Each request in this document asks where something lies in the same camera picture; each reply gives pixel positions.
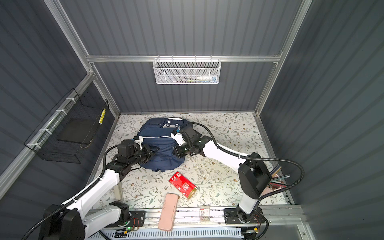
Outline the red tissue packet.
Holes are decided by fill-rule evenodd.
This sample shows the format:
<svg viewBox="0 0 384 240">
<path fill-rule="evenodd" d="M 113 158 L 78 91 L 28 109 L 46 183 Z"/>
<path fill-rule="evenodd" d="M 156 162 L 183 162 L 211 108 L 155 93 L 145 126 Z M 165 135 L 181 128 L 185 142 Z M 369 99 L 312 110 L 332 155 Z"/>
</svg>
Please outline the red tissue packet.
<svg viewBox="0 0 384 240">
<path fill-rule="evenodd" d="M 178 189 L 183 196 L 190 199 L 197 191 L 197 186 L 188 180 L 180 172 L 176 172 L 170 179 L 169 182 Z"/>
</svg>

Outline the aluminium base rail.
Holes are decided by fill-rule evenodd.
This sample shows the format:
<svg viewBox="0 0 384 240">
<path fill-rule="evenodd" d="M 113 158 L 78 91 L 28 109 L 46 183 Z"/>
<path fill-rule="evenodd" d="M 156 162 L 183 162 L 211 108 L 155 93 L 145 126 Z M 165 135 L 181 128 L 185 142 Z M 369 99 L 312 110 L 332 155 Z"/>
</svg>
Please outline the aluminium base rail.
<svg viewBox="0 0 384 240">
<path fill-rule="evenodd" d="M 162 209 L 132 209 L 130 215 L 136 220 L 135 227 L 140 224 L 139 230 L 158 229 Z M 266 220 L 271 226 L 303 225 L 307 223 L 307 217 L 300 205 L 266 205 L 259 206 L 251 220 L 243 223 L 239 220 L 236 207 L 210 207 L 208 220 L 201 220 L 201 208 L 177 208 L 174 220 L 176 228 L 219 228 L 219 227 L 260 227 L 265 226 Z"/>
</svg>

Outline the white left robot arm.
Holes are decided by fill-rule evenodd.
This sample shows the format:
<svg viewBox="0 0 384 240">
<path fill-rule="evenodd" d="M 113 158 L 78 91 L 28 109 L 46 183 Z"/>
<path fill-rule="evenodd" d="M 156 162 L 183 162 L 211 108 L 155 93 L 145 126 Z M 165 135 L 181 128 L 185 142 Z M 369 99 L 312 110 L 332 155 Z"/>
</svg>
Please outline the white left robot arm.
<svg viewBox="0 0 384 240">
<path fill-rule="evenodd" d="M 133 140 L 124 140 L 116 147 L 125 150 L 125 154 L 104 164 L 101 175 L 72 198 L 61 205 L 51 205 L 44 217 L 22 238 L 26 240 L 39 229 L 40 240 L 84 240 L 110 224 L 126 227 L 134 221 L 129 206 L 117 201 L 88 215 L 92 206 L 132 171 L 133 165 L 147 163 L 159 150 L 158 147 L 138 144 Z"/>
</svg>

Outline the small clear staples box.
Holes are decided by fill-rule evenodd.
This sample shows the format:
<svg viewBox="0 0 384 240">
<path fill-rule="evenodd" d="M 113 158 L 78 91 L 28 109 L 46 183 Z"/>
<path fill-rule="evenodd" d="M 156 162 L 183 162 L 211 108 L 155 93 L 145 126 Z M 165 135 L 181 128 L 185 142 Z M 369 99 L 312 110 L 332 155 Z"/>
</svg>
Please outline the small clear staples box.
<svg viewBox="0 0 384 240">
<path fill-rule="evenodd" d="M 209 206 L 201 206 L 200 207 L 200 221 L 209 222 L 210 221 L 210 207 Z"/>
</svg>

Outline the black grey stapler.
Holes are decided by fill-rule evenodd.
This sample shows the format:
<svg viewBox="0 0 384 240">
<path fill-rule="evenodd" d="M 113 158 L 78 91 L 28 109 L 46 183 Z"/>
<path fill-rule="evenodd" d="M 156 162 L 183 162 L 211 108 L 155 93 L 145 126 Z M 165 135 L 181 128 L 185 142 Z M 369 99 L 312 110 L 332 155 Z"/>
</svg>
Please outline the black grey stapler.
<svg viewBox="0 0 384 240">
<path fill-rule="evenodd" d="M 124 193 L 123 193 L 123 187 L 122 187 L 122 183 L 118 183 L 115 187 L 114 187 L 114 193 L 115 193 L 115 199 L 119 202 L 123 201 L 124 200 Z"/>
</svg>

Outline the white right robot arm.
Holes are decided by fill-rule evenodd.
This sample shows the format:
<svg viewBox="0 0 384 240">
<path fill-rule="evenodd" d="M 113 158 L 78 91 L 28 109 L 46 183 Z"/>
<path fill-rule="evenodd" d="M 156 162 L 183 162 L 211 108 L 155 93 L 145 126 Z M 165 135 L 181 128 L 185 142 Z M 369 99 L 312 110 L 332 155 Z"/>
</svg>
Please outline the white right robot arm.
<svg viewBox="0 0 384 240">
<path fill-rule="evenodd" d="M 305 176 L 304 168 L 295 161 L 261 158 L 258 154 L 247 155 L 220 145 L 213 133 L 200 123 L 188 122 L 177 127 L 172 131 L 171 138 L 177 142 L 174 155 L 178 157 L 201 155 L 215 159 L 238 173 L 243 195 L 237 206 L 237 215 L 242 223 L 250 222 L 262 200 L 292 189 Z M 300 176 L 292 184 L 264 195 L 263 191 L 273 180 L 273 174 L 264 162 L 282 162 L 294 165 L 300 170 Z"/>
</svg>

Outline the pink pencil case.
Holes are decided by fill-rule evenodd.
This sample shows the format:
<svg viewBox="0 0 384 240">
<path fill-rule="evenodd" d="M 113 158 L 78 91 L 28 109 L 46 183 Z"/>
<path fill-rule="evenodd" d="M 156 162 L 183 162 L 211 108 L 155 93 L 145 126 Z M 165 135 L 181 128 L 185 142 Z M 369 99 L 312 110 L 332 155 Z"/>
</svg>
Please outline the pink pencil case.
<svg viewBox="0 0 384 240">
<path fill-rule="evenodd" d="M 158 228 L 161 231 L 171 231 L 174 226 L 179 196 L 168 193 L 165 197 Z"/>
</svg>

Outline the navy blue student backpack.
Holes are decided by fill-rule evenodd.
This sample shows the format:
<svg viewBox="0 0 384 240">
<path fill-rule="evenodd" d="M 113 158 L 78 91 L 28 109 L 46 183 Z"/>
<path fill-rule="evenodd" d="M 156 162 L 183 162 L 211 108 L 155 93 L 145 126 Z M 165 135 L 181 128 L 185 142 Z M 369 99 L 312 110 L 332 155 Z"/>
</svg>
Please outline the navy blue student backpack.
<svg viewBox="0 0 384 240">
<path fill-rule="evenodd" d="M 182 165 L 185 157 L 174 155 L 178 143 L 171 137 L 171 133 L 188 122 L 181 118 L 152 118 L 146 121 L 134 140 L 141 140 L 142 145 L 148 145 L 155 155 L 147 163 L 140 163 L 140 166 L 154 172 L 165 172 Z"/>
</svg>

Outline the pink pencil cup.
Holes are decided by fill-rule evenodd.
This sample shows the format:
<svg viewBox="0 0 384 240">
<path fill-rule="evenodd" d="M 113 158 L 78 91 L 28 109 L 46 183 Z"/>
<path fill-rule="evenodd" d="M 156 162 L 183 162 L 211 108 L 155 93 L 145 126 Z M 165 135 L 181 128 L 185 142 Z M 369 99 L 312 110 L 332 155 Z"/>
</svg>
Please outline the pink pencil cup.
<svg viewBox="0 0 384 240">
<path fill-rule="evenodd" d="M 277 164 L 270 172 L 272 180 L 268 184 L 268 189 L 271 191 L 280 190 L 286 188 L 288 185 L 286 179 L 290 178 L 290 174 L 284 175 L 282 172 L 282 166 Z"/>
</svg>

